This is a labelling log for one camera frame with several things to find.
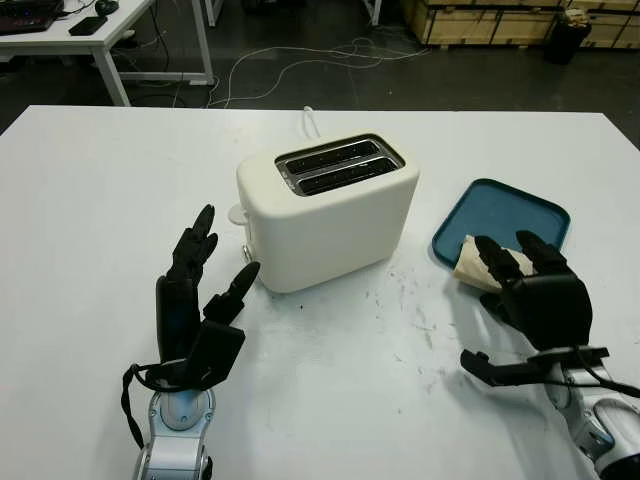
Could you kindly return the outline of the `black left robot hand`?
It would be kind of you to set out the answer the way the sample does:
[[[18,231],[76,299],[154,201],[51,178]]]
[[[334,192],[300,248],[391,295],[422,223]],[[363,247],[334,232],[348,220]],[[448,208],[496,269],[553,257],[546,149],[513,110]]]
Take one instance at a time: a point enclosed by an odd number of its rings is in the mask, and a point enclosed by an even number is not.
[[[211,230],[214,217],[214,206],[205,205],[181,234],[171,266],[156,282],[157,340],[163,362],[187,357],[202,327],[229,327],[244,308],[244,297],[259,273],[258,262],[248,263],[227,291],[199,305],[204,266],[218,244],[218,235]]]

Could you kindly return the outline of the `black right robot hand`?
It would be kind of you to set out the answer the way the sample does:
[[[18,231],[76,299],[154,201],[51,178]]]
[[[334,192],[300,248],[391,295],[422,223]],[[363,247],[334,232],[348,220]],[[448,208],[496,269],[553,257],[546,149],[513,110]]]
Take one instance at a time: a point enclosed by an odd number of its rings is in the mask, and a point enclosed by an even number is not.
[[[538,351],[588,345],[593,310],[584,282],[554,245],[528,230],[517,231],[516,238],[532,262],[532,275],[492,238],[475,239],[480,259],[500,286],[480,297],[482,306]]]

